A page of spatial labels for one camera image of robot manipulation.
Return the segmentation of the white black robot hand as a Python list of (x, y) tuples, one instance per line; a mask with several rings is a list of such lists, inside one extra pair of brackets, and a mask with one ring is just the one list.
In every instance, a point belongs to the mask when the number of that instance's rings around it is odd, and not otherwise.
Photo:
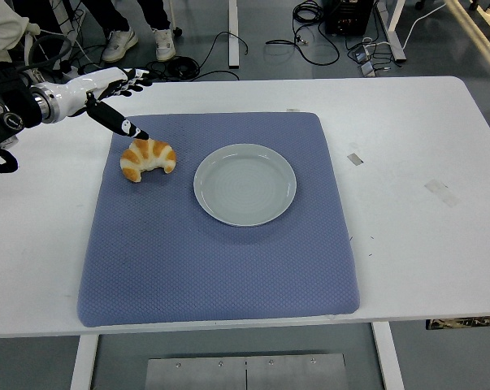
[(65, 84), (42, 82), (32, 87), (41, 101), (42, 122), (57, 123), (67, 117), (86, 113), (115, 134), (140, 140), (149, 135), (104, 100), (113, 96), (130, 96), (151, 86), (150, 72), (140, 68), (109, 67), (76, 77)]

